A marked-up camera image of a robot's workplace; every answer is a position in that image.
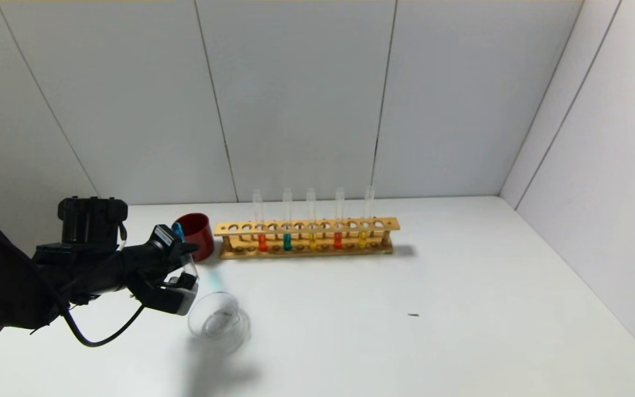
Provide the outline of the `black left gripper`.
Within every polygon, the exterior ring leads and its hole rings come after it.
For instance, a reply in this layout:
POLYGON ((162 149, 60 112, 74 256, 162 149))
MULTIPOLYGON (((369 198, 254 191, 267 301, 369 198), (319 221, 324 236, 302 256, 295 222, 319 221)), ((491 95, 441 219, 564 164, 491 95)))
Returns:
POLYGON ((192 254, 199 248, 197 244, 183 242, 166 224, 157 224, 148 241, 124 247, 121 257, 131 270, 151 278, 164 278, 177 269, 196 269, 192 254))

